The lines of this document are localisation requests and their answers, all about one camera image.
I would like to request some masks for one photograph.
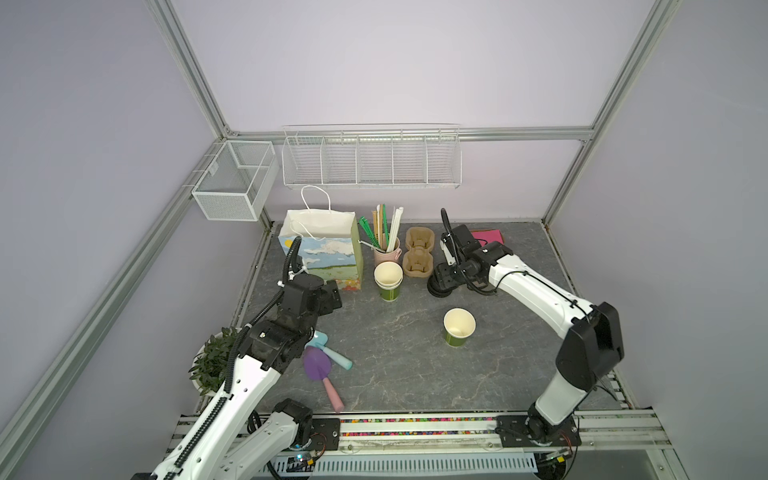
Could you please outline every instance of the white mesh basket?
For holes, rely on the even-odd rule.
[[[280,165],[269,141],[225,141],[192,195],[208,220],[258,221]]]
[[[458,187],[462,149],[458,129],[429,133],[289,135],[283,182],[291,188]]]

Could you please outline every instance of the purple shovel blade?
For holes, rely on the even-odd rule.
[[[310,380],[322,380],[331,373],[331,359],[321,349],[308,346],[303,355],[304,371]]]

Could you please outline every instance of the white rope handle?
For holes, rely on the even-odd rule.
[[[310,209],[310,206],[306,203],[306,198],[304,198],[304,189],[307,188],[307,187],[316,188],[317,190],[320,190],[321,192],[323,192],[326,195],[326,197],[328,197],[328,213],[330,213],[331,212],[331,196],[328,195],[328,192],[326,192],[322,188],[317,187],[315,185],[304,185],[303,187],[301,187],[301,199],[304,200],[304,207],[306,207],[307,210]]]
[[[297,232],[297,231],[296,231],[296,229],[295,229],[295,228],[293,228],[293,222],[296,222],[296,223],[298,223],[299,225],[301,225],[302,227],[304,227],[304,231],[306,232],[306,234],[307,234],[307,235],[309,235],[310,237],[312,237],[314,240],[318,240],[318,241],[320,241],[320,240],[325,240],[325,239],[326,239],[325,237],[323,237],[323,238],[315,238],[315,236],[314,236],[314,235],[312,235],[312,234],[310,233],[310,229],[308,229],[307,227],[305,227],[303,223],[299,222],[298,220],[291,220],[291,221],[290,221],[290,229],[291,229],[291,230],[292,230],[292,231],[293,231],[293,232],[294,232],[296,235],[299,235],[299,236],[301,236],[301,237],[304,237],[304,235],[303,235],[302,233],[300,233],[300,232]]]

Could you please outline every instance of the pink paper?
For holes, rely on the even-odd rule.
[[[481,245],[487,245],[491,242],[504,243],[502,232],[498,230],[485,230],[482,232],[472,232],[472,236],[480,240]]]

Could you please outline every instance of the toy shovel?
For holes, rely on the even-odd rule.
[[[322,350],[313,346],[308,346],[304,349],[304,371],[306,376],[310,380],[322,380],[323,385],[326,387],[326,393],[328,399],[331,401],[333,411],[341,413],[344,411],[344,404],[336,392],[336,389],[331,385],[331,381],[328,380],[328,374],[331,372],[331,359],[323,353]]]
[[[328,336],[323,332],[318,332],[315,330],[315,336],[306,343],[304,348],[308,346],[313,346],[317,349],[321,349],[328,357],[331,358],[334,362],[341,365],[345,370],[349,370],[352,368],[352,360],[346,358],[341,353],[335,352],[328,348],[326,346],[326,342],[328,341]]]

